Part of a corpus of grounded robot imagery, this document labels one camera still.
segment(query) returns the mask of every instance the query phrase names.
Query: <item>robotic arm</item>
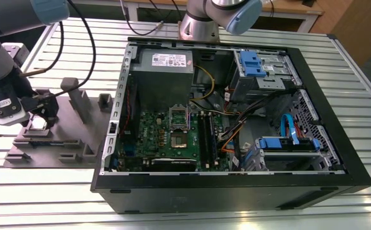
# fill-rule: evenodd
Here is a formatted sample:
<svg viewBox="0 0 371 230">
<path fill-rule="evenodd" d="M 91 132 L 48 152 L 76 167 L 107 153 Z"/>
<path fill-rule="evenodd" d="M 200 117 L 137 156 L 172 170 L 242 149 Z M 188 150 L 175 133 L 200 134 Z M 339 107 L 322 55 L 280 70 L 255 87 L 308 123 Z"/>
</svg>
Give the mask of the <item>robotic arm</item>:
<svg viewBox="0 0 371 230">
<path fill-rule="evenodd" d="M 242 34 L 256 21 L 260 10 L 260 0 L 188 0 L 180 38 L 216 42 L 218 24 L 230 33 Z M 0 0 L 0 36 L 52 25 L 68 16 L 67 0 Z M 47 128 L 51 128 L 57 119 L 56 98 L 47 97 L 48 91 L 33 91 L 20 74 L 19 66 L 0 44 L 0 124 L 21 123 L 25 126 L 31 112 L 45 119 Z"/>
<path fill-rule="evenodd" d="M 68 16 L 65 0 L 0 0 L 0 36 L 52 25 Z M 33 105 L 25 108 L 27 102 L 28 105 L 33 104 L 33 98 L 44 95 L 32 90 L 28 79 L 20 77 L 20 73 L 19 66 L 0 44 L 0 124 L 7 126 L 27 122 L 29 111 L 41 115 L 47 121 L 52 113 L 57 113 L 56 99 L 47 102 L 55 107 L 55 112 L 45 110 L 37 103 L 35 106 L 40 108 Z"/>
<path fill-rule="evenodd" d="M 218 42 L 218 24 L 234 35 L 254 25 L 262 11 L 260 0 L 188 0 L 180 24 L 183 40 Z"/>
</svg>

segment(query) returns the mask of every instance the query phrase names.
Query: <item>white table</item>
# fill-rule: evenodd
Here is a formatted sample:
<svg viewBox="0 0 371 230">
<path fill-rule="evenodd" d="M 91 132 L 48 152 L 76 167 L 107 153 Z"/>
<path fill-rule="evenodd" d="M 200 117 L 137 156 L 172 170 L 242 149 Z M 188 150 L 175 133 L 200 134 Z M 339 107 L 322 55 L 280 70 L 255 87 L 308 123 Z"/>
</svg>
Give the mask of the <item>white table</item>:
<svg viewBox="0 0 371 230">
<path fill-rule="evenodd" d="M 65 48 L 53 70 L 31 79 L 36 88 L 59 91 L 61 78 L 84 79 L 91 65 L 91 47 L 79 19 L 64 21 Z M 97 45 L 89 95 L 113 94 L 127 36 L 125 22 L 89 20 Z M 149 30 L 152 23 L 133 23 Z M 152 37 L 176 38 L 178 27 L 167 24 Z M 24 70 L 44 68 L 59 50 L 59 28 L 48 27 L 31 53 Z M 251 30 L 231 36 L 220 30 L 224 43 L 291 46 L 302 50 L 346 133 L 371 175 L 371 84 L 340 44 L 320 34 Z M 5 169 L 4 155 L 19 126 L 0 126 L 0 227 L 41 230 L 319 230 L 371 229 L 371 187 L 326 200 L 304 210 L 117 215 L 99 194 L 89 191 L 93 169 Z"/>
</svg>

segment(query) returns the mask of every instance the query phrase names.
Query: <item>motherboard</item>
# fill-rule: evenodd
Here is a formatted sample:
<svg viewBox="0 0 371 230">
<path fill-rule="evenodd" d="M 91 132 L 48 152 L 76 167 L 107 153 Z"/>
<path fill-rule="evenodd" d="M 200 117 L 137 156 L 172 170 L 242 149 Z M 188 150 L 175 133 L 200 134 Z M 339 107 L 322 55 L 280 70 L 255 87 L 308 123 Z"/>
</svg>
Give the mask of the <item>motherboard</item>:
<svg viewBox="0 0 371 230">
<path fill-rule="evenodd" d="M 220 115 L 188 112 L 184 107 L 141 112 L 136 144 L 123 144 L 123 171 L 153 171 L 152 167 L 162 171 L 227 171 L 228 159 L 216 151 L 222 132 Z"/>
</svg>

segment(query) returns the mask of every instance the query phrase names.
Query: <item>power supply label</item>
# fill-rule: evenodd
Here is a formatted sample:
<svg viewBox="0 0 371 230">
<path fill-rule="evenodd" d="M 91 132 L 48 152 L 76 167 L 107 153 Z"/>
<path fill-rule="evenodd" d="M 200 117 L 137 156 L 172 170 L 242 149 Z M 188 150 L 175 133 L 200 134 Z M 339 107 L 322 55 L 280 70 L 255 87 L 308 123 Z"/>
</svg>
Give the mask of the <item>power supply label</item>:
<svg viewBox="0 0 371 230">
<path fill-rule="evenodd" d="M 155 54 L 152 55 L 152 66 L 187 67 L 186 55 Z"/>
</svg>

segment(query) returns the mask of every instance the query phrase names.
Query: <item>ram slot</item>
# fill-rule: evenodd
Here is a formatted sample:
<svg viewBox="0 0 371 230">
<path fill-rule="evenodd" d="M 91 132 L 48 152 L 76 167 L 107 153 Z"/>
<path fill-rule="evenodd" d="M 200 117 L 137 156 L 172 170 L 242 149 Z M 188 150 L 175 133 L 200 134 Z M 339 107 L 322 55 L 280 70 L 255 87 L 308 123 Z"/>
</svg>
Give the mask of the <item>ram slot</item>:
<svg viewBox="0 0 371 230">
<path fill-rule="evenodd" d="M 198 139 L 199 139 L 199 158 L 200 165 L 207 168 L 208 165 L 208 147 L 207 147 L 207 131 L 204 114 L 198 114 Z"/>
<path fill-rule="evenodd" d="M 218 159 L 218 152 L 216 152 L 214 121 L 211 115 L 206 117 L 206 124 L 207 124 L 207 137 L 208 137 L 208 147 L 210 147 L 210 165 L 214 166 L 216 164 L 215 162 Z"/>
</svg>

